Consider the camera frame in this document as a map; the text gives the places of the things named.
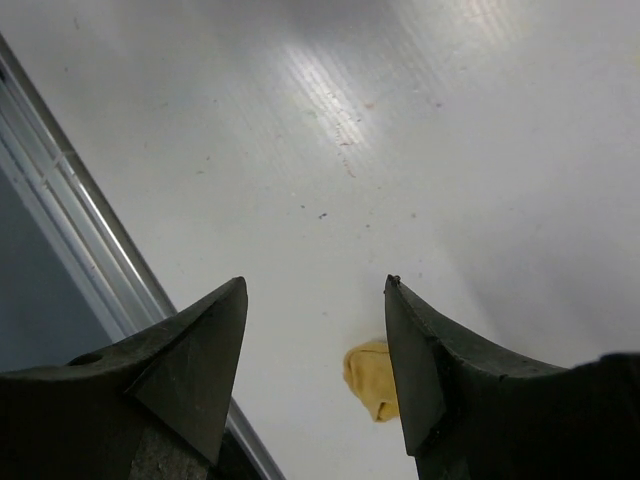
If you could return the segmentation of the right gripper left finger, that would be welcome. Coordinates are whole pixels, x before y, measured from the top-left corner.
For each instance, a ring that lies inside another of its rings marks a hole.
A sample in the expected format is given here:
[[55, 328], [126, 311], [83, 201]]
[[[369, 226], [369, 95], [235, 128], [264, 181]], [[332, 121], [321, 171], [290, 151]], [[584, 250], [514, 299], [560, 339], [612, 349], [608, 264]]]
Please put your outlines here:
[[236, 277], [63, 366], [1, 377], [5, 479], [245, 479], [227, 427], [248, 310]]

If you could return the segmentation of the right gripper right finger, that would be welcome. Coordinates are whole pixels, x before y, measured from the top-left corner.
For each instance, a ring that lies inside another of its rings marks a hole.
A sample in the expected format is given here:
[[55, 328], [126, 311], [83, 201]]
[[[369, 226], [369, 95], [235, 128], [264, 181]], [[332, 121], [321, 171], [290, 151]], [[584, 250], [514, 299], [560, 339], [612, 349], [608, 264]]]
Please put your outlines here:
[[396, 276], [385, 319], [407, 453], [422, 479], [635, 479], [639, 357], [562, 368], [444, 316]]

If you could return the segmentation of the tan yellow sock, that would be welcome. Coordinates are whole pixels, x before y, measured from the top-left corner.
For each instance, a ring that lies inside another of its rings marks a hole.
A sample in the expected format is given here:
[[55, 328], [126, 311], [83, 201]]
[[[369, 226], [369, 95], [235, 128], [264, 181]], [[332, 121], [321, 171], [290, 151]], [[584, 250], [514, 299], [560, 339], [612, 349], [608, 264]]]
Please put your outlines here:
[[385, 423], [398, 418], [399, 404], [388, 344], [369, 341], [343, 358], [343, 379], [371, 419]]

